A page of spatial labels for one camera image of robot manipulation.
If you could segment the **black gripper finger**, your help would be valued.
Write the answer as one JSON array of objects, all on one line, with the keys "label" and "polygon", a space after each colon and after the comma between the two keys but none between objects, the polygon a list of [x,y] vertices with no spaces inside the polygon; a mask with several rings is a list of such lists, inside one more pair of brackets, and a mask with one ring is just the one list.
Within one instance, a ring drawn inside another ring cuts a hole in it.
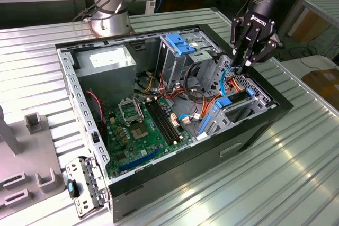
[{"label": "black gripper finger", "polygon": [[230,43],[234,46],[232,66],[241,74],[248,55],[246,51],[254,41],[254,24],[249,16],[235,17],[231,24]]},{"label": "black gripper finger", "polygon": [[257,62],[265,62],[273,56],[276,49],[284,49],[285,44],[280,40],[277,33],[272,34],[267,41],[250,41],[245,53],[245,66],[249,67]]}]

